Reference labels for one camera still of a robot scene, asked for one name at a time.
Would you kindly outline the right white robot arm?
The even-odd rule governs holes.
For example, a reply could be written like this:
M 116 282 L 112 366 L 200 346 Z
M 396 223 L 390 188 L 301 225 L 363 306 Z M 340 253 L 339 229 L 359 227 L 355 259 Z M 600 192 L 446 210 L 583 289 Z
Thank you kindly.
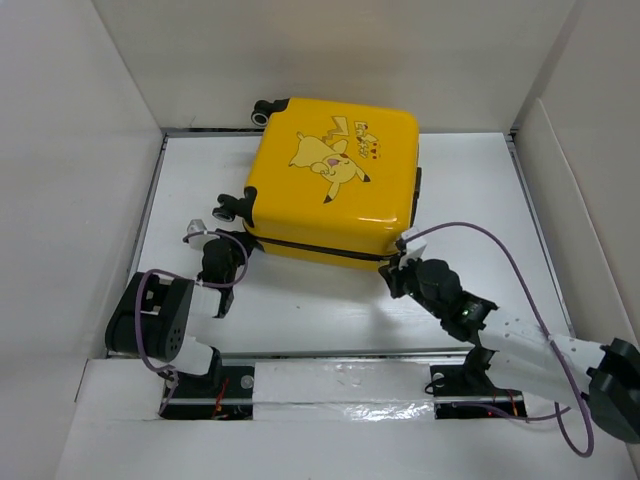
M 410 297 L 450 337 L 472 344 L 461 371 L 470 391 L 484 393 L 494 386 L 584 408 L 604 432 L 638 443 L 639 350 L 634 344 L 545 333 L 538 322 L 464 290 L 443 260 L 391 262 L 378 272 L 392 297 Z

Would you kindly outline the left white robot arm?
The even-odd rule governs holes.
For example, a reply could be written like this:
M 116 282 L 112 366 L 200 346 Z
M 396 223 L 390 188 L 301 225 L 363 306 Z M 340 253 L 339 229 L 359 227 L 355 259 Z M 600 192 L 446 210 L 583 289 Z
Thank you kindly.
M 189 229 L 183 242 L 202 252 L 201 271 L 186 277 L 161 269 L 137 272 L 120 298 L 105 331 L 108 351 L 136 356 L 153 373 L 188 384 L 201 396 L 222 387 L 222 371 L 212 365 L 216 350 L 187 333 L 198 315 L 222 318 L 233 302 L 233 287 L 246 275 L 257 247 L 247 232 Z

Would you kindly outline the yellow hard-shell suitcase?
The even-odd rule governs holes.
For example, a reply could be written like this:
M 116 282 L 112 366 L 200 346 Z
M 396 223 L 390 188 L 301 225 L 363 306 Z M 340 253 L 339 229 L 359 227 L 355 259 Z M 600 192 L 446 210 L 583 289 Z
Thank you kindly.
M 272 255 L 375 271 L 396 254 L 420 195 L 413 114 L 290 97 L 257 101 L 251 120 L 263 134 L 243 192 L 219 195 L 214 218 Z

